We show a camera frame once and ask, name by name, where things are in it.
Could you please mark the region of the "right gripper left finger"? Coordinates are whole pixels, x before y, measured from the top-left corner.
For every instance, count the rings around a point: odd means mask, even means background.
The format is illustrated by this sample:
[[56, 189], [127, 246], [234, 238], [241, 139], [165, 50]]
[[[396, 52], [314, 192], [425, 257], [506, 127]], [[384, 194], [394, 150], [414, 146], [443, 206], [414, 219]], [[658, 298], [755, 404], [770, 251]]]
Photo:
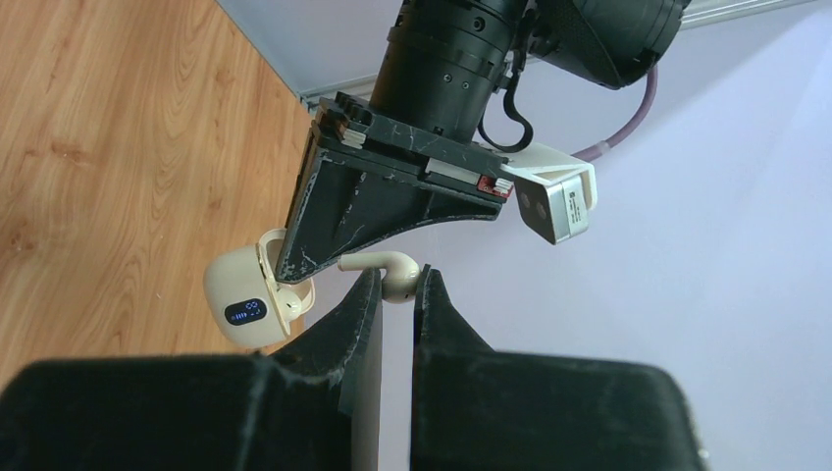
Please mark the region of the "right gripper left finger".
[[375, 470], [382, 283], [276, 352], [53, 359], [1, 394], [5, 470]]

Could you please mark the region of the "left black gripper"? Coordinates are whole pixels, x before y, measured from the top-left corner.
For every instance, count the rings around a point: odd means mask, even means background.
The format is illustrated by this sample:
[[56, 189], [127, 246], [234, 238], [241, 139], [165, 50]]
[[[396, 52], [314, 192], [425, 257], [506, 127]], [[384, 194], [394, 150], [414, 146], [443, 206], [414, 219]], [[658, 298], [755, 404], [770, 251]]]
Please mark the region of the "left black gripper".
[[[345, 253], [415, 229], [493, 221], [514, 188], [505, 157], [392, 119], [355, 95], [321, 97], [315, 122], [343, 146], [399, 162], [308, 140], [277, 261], [281, 283], [299, 283]], [[407, 171], [417, 165], [426, 175]]]

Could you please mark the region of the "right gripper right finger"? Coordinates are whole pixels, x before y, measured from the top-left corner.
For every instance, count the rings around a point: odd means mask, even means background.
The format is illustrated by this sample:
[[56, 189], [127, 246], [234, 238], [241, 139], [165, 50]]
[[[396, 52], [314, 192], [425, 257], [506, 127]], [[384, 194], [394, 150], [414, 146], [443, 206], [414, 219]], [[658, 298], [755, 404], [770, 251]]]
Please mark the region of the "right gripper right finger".
[[500, 351], [426, 267], [414, 306], [414, 470], [702, 470], [681, 388], [642, 363]]

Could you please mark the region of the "white earbud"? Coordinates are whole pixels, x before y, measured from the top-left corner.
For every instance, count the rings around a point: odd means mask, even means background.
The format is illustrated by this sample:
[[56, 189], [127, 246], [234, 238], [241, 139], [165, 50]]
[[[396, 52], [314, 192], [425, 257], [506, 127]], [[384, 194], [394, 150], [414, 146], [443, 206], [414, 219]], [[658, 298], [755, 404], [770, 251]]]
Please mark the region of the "white earbud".
[[337, 265], [342, 272], [381, 270], [382, 298], [393, 304], [412, 301], [421, 276], [419, 264], [409, 255], [399, 251], [343, 254]]
[[300, 297], [290, 289], [281, 289], [277, 293], [277, 306], [280, 308], [281, 318], [291, 323], [303, 314], [303, 303]]

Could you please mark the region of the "white earbud charging case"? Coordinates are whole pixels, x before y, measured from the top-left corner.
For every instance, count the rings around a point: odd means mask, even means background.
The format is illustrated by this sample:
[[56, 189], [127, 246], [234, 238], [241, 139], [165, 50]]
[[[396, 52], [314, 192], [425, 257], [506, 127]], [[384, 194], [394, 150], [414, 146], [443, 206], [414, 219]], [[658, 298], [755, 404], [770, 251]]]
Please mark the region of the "white earbud charging case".
[[[262, 348], [289, 340], [291, 324], [315, 303], [312, 280], [284, 284], [276, 279], [285, 237], [285, 229], [267, 231], [255, 243], [218, 256], [204, 271], [203, 290], [213, 318], [222, 334], [238, 346]], [[303, 303], [303, 314], [291, 323], [281, 318], [277, 306], [281, 289], [294, 291]]]

